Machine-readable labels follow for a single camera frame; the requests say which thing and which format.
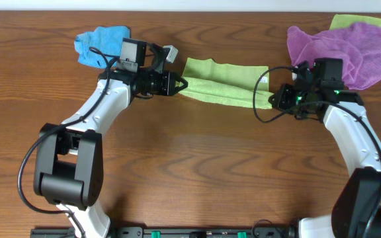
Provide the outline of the green microfiber cloth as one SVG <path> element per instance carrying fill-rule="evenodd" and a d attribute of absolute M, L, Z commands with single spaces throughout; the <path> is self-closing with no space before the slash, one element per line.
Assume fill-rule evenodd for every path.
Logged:
<path fill-rule="evenodd" d="M 182 95 L 202 102 L 271 109 L 267 66 L 216 63 L 212 59 L 188 58 L 182 78 L 189 83 Z"/>

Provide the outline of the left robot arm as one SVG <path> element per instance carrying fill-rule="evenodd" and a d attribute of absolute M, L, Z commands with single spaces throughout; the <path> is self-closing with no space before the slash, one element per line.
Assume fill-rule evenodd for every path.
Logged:
<path fill-rule="evenodd" d="M 65 213 L 76 237 L 107 237 L 110 218 L 98 201 L 103 186 L 103 137 L 134 98 L 173 96 L 188 83 L 168 71 L 178 54 L 172 45 L 125 39 L 119 56 L 90 51 L 105 61 L 97 88 L 61 124 L 45 124 L 32 146 L 37 152 L 34 192 Z"/>

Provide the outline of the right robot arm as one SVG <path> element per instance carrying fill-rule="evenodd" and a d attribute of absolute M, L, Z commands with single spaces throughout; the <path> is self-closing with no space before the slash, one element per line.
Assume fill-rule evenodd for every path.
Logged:
<path fill-rule="evenodd" d="M 381 142 L 357 92 L 345 89 L 340 59 L 318 58 L 289 69 L 292 84 L 269 98 L 273 108 L 303 120 L 310 116 L 330 131 L 349 180 L 331 214 L 303 218 L 298 237 L 381 237 Z"/>

